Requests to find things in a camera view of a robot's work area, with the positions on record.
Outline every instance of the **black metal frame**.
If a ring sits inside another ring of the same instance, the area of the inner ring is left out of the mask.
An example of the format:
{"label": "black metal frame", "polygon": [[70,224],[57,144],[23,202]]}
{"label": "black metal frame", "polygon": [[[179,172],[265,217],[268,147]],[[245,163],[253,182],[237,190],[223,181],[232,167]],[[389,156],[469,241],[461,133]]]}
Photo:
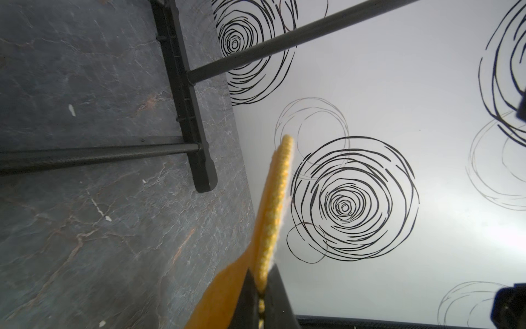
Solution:
{"label": "black metal frame", "polygon": [[217,185],[194,84],[418,0],[367,0],[237,54],[190,70],[175,0],[150,0],[184,143],[0,152],[0,176],[186,153],[196,190]]}

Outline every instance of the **white fleck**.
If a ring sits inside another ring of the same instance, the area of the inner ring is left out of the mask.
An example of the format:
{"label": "white fleck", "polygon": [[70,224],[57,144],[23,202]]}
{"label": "white fleck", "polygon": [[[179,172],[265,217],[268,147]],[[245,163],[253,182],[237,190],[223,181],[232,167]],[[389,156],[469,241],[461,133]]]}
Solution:
{"label": "white fleck", "polygon": [[97,203],[95,202],[95,200],[93,200],[93,198],[90,198],[90,199],[92,200],[93,205],[95,206],[95,208],[97,208],[97,211],[99,212],[99,214],[100,214],[101,216],[104,216],[104,213],[100,210],[100,208],[98,207],[98,205],[97,205]]}
{"label": "white fleck", "polygon": [[71,112],[71,115],[73,115],[73,116],[77,116],[77,115],[75,114],[75,109],[73,108],[73,105],[69,104],[69,105],[67,106],[67,108],[69,108],[69,111]]}

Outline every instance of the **black swirl pattern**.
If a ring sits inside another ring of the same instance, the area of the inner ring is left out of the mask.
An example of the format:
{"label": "black swirl pattern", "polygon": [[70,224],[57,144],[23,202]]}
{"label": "black swirl pattern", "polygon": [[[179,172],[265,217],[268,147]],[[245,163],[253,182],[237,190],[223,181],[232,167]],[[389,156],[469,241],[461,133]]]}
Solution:
{"label": "black swirl pattern", "polygon": [[488,113],[508,137],[526,146],[524,122],[515,115],[526,88],[526,0],[519,0],[491,36],[479,65],[479,86]]}
{"label": "black swirl pattern", "polygon": [[[343,140],[349,147],[334,147]],[[291,182],[290,251],[306,263],[389,253],[408,238],[417,218],[413,180],[406,159],[382,141],[351,136],[325,144],[305,157]],[[304,244],[292,243],[292,234]],[[305,248],[318,257],[304,257]]]}
{"label": "black swirl pattern", "polygon": [[[296,0],[212,0],[223,56],[296,28]],[[227,73],[233,105],[252,104],[272,93],[289,72],[296,48]]]}

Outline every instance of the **orange cloth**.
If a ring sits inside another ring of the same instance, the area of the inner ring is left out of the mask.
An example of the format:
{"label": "orange cloth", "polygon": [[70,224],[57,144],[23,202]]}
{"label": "orange cloth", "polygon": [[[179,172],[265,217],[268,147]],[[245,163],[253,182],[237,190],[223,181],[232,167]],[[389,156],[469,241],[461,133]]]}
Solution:
{"label": "orange cloth", "polygon": [[265,291],[284,212],[293,143],[292,137],[285,135],[272,156],[250,244],[236,261],[212,280],[185,329],[226,329],[234,314],[247,269],[254,276],[258,291]]}

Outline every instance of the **black metal rod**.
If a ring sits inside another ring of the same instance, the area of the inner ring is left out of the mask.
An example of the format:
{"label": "black metal rod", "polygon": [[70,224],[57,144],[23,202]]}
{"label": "black metal rod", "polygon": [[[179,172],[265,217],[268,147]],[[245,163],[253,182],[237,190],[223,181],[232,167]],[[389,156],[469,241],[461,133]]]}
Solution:
{"label": "black metal rod", "polygon": [[0,175],[199,151],[197,143],[46,149],[0,153]]}
{"label": "black metal rod", "polygon": [[367,0],[236,54],[193,69],[187,73],[188,80],[194,85],[199,81],[209,79],[231,69],[252,63],[258,59],[279,53],[416,1],[418,0]]}

